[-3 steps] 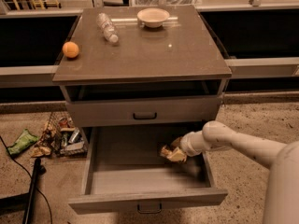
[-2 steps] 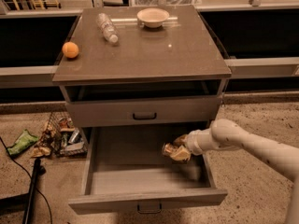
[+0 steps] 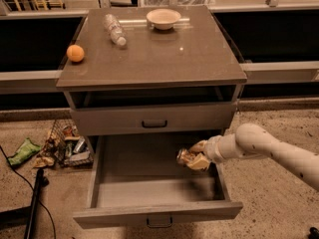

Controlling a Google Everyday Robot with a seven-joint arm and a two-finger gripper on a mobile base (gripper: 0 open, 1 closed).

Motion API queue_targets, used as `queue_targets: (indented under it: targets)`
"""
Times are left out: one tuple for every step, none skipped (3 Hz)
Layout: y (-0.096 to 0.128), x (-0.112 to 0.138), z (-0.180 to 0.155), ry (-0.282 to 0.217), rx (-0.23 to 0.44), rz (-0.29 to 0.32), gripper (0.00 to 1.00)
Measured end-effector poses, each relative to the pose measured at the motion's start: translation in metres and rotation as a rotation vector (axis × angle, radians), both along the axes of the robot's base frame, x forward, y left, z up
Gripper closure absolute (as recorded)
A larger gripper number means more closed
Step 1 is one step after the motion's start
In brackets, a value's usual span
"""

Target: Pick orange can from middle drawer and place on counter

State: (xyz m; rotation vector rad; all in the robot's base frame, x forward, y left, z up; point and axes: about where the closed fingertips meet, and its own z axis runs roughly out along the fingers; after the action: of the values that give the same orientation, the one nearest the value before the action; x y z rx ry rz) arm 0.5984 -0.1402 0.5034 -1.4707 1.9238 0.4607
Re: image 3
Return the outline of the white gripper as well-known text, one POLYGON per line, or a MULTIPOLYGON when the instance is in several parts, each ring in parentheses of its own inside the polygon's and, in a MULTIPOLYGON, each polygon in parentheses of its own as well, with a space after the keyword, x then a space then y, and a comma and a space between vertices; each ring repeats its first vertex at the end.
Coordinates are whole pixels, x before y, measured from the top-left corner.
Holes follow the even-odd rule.
POLYGON ((207 170, 210 161, 213 163, 226 162, 231 158, 236 158, 236 142, 233 134, 226 136, 214 136, 208 141, 201 140, 194 144, 190 152, 204 152, 196 155, 190 160, 187 166, 192 170, 207 170))

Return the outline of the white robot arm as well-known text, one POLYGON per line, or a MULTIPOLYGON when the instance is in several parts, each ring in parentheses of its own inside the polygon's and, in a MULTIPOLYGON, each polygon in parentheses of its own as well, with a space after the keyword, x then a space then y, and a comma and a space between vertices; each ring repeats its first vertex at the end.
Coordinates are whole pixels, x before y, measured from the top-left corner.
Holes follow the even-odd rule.
POLYGON ((254 123, 242 124, 233 134, 202 140, 189 152, 195 153, 195 157, 186 165, 193 170, 206 169, 211 163, 218 164, 229 159, 268 157, 319 190, 319 155, 281 141, 254 123))

